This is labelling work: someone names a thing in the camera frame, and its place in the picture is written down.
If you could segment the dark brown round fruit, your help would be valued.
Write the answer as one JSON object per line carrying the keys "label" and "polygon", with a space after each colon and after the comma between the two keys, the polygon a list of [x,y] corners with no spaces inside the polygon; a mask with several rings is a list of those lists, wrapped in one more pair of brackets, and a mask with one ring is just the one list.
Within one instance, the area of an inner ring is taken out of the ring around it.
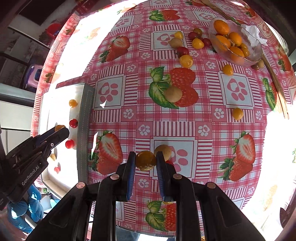
{"label": "dark brown round fruit", "polygon": [[260,69],[260,67],[257,64],[252,65],[251,68],[253,70],[259,70]]}

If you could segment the clear glass fruit bowl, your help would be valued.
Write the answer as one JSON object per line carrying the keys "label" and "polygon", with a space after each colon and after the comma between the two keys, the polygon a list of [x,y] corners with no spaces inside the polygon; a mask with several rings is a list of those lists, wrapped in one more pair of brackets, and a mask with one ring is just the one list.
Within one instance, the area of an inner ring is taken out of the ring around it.
{"label": "clear glass fruit bowl", "polygon": [[231,63],[247,67],[262,58],[260,42],[231,20],[214,18],[209,23],[208,33],[214,50]]}

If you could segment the tan round longan fruit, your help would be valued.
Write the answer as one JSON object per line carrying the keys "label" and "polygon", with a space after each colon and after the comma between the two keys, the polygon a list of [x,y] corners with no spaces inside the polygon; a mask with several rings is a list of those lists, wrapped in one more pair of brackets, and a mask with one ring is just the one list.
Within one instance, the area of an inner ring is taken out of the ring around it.
{"label": "tan round longan fruit", "polygon": [[168,145],[159,145],[154,150],[154,155],[156,156],[158,152],[162,152],[165,161],[168,161],[171,158],[171,148]]}

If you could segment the wooden cutting board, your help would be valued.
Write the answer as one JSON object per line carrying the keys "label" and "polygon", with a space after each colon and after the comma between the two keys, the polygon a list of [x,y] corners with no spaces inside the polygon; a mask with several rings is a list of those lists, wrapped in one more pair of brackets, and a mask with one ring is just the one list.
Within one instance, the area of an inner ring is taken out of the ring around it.
{"label": "wooden cutting board", "polygon": [[[224,13],[221,9],[219,9],[216,5],[210,3],[209,0],[201,0],[201,2],[203,4],[205,4],[206,6],[210,7],[212,10],[216,11],[217,13],[219,13],[222,17],[224,17],[226,20],[231,20],[235,23],[235,21],[228,15],[226,15],[226,13]],[[273,69],[271,68],[271,65],[269,64],[269,61],[267,60],[266,56],[262,53],[261,58],[271,76],[271,79],[274,83],[274,86],[276,88],[276,92],[278,94],[278,98],[281,104],[281,108],[282,108],[282,112],[283,112],[283,116],[286,119],[289,119],[289,114],[288,114],[288,109],[287,109],[287,101],[285,99],[285,95],[283,92],[283,89],[281,87],[281,84],[276,76],[276,74],[274,73]]]}

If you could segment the red checkered strawberry tablecloth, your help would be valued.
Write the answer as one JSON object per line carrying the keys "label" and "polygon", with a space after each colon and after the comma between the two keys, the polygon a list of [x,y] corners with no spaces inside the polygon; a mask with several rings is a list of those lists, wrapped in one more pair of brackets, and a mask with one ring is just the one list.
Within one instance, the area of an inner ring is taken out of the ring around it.
{"label": "red checkered strawberry tablecloth", "polygon": [[[295,73],[263,19],[246,1],[213,1],[236,24],[255,25],[262,50],[287,101],[284,118],[266,67],[253,70],[199,48],[195,28],[224,18],[192,1],[122,1],[73,14],[46,58],[35,97],[31,134],[42,121],[67,126],[73,93],[57,88],[86,83],[95,89],[86,153],[86,179],[111,174],[129,152],[171,148],[177,173],[199,184],[216,183],[266,240],[282,232],[280,209],[295,191]],[[180,64],[190,55],[190,69]],[[223,73],[230,64],[232,76]],[[177,102],[164,96],[182,90]],[[233,109],[244,116],[237,121]]]}

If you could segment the yellow cherry tomato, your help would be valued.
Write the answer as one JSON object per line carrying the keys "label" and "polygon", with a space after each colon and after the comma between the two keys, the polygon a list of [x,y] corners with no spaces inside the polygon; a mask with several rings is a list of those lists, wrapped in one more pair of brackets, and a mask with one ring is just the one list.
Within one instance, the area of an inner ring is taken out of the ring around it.
{"label": "yellow cherry tomato", "polygon": [[156,164],[156,156],[150,151],[141,151],[136,155],[135,165],[140,171],[149,171]]}

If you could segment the red tomato in tray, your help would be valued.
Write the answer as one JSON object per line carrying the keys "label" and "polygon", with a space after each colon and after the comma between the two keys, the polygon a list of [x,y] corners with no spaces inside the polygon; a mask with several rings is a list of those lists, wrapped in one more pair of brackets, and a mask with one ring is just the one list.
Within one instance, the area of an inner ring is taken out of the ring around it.
{"label": "red tomato in tray", "polygon": [[71,128],[77,128],[77,126],[78,126],[78,120],[76,120],[75,118],[69,120],[69,126]]}

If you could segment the yellow tomato upper middle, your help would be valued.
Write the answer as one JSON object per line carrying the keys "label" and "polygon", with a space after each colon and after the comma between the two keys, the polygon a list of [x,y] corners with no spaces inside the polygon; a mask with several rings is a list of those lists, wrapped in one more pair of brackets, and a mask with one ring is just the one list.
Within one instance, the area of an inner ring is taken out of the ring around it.
{"label": "yellow tomato upper middle", "polygon": [[183,68],[190,69],[193,65],[193,58],[190,55],[182,55],[179,61]]}

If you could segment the crumpled white paper napkin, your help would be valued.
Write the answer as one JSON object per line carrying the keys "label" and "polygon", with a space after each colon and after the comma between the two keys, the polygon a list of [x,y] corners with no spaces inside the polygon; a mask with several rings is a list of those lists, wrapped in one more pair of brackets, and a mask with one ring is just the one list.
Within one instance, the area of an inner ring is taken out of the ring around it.
{"label": "crumpled white paper napkin", "polygon": [[252,37],[257,39],[260,42],[260,44],[267,46],[267,39],[261,38],[259,36],[258,27],[256,27],[255,25],[246,25],[246,24],[242,24],[241,27],[245,29],[248,33],[250,33]]}

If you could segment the yellow tomato on right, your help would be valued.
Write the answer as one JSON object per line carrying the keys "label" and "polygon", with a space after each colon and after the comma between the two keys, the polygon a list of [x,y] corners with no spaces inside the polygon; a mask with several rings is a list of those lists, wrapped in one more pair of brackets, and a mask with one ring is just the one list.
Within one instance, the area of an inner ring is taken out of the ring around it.
{"label": "yellow tomato on right", "polygon": [[243,110],[240,108],[233,109],[232,116],[236,121],[241,120],[244,116]]}

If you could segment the orange kumquat in bowl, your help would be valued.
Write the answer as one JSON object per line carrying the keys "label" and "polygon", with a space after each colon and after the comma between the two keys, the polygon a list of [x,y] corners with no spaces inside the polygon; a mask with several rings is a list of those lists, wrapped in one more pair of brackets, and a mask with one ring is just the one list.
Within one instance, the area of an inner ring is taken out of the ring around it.
{"label": "orange kumquat in bowl", "polygon": [[239,47],[242,44],[242,37],[237,32],[230,32],[229,38],[237,47]]}
{"label": "orange kumquat in bowl", "polygon": [[244,54],[240,48],[231,46],[229,50],[231,51],[230,58],[233,63],[237,65],[241,65],[244,63]]}
{"label": "orange kumquat in bowl", "polygon": [[228,35],[230,32],[229,25],[223,20],[215,20],[213,26],[216,32],[220,35]]}
{"label": "orange kumquat in bowl", "polygon": [[220,43],[225,45],[228,49],[231,47],[231,43],[226,37],[222,35],[216,35],[216,38],[220,41]]}

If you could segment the red cherry tomato on table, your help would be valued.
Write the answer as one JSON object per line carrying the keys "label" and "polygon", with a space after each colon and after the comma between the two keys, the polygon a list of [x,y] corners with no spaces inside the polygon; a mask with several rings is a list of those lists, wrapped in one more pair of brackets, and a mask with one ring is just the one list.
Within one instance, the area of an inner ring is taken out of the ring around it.
{"label": "red cherry tomato on table", "polygon": [[166,161],[166,164],[174,165],[171,160]]}

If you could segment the purple plastic stool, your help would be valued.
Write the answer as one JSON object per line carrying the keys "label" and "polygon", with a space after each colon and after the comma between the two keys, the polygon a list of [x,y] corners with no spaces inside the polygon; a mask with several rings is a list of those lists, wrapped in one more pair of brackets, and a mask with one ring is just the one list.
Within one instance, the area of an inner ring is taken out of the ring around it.
{"label": "purple plastic stool", "polygon": [[32,64],[29,66],[23,79],[23,89],[31,90],[38,87],[42,69],[43,65]]}

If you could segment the yellow tomato in tray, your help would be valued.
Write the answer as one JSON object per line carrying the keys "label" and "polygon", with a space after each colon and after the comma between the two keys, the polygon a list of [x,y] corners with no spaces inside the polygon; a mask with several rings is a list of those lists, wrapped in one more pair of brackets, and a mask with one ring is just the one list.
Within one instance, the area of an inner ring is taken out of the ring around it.
{"label": "yellow tomato in tray", "polygon": [[78,102],[75,100],[75,99],[71,99],[71,100],[69,100],[69,106],[71,107],[71,108],[74,108],[74,107],[76,107],[78,105]]}

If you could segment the yellow tomato near bowl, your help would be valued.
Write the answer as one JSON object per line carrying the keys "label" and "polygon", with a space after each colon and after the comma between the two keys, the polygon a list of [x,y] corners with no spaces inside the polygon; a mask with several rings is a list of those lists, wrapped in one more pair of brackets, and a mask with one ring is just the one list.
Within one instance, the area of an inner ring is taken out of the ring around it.
{"label": "yellow tomato near bowl", "polygon": [[234,70],[230,64],[226,64],[223,66],[222,71],[227,76],[232,76],[234,73]]}

